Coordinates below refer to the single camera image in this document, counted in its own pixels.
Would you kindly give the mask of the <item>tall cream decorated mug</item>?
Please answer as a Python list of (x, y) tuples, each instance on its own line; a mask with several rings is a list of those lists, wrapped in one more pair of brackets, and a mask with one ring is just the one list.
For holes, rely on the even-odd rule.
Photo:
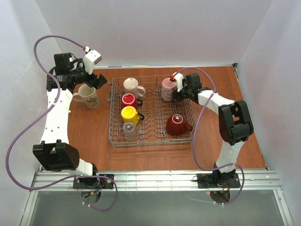
[(74, 101), (84, 103), (89, 109), (96, 109), (99, 106), (99, 99), (94, 87), (87, 84), (81, 85), (78, 92), (73, 94)]

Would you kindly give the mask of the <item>pink patterned mug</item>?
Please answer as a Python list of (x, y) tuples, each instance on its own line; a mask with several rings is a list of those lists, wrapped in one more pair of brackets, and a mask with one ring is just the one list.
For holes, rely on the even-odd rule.
[(176, 89), (176, 83), (166, 78), (161, 83), (161, 98), (164, 101), (173, 101), (173, 91)]

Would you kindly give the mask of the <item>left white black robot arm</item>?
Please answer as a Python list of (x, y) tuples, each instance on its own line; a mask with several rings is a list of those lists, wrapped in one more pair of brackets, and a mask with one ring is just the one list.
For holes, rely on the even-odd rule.
[(55, 75), (47, 80), (49, 112), (40, 144), (33, 146), (33, 154), (47, 171), (92, 176), (95, 165), (82, 160), (78, 150), (69, 144), (68, 118), (76, 96), (89, 109), (99, 106), (96, 91), (107, 80), (102, 75), (96, 76), (93, 69), (102, 56), (96, 50), (88, 50), (83, 59), (76, 59), (71, 53), (56, 54), (54, 58)]

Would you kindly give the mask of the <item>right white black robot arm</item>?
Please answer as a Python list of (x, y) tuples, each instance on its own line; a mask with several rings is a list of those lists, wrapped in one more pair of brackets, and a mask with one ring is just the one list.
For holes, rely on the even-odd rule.
[(220, 155), (213, 169), (206, 174), (197, 174), (200, 188), (222, 187), (230, 182), (239, 183), (236, 173), (236, 163), (240, 149), (253, 134), (253, 123), (243, 100), (234, 101), (217, 94), (215, 90), (203, 87), (198, 73), (182, 75), (174, 73), (170, 80), (176, 83), (177, 89), (173, 92), (174, 100), (180, 102), (190, 99), (208, 108), (218, 115), (219, 132), (222, 138)]

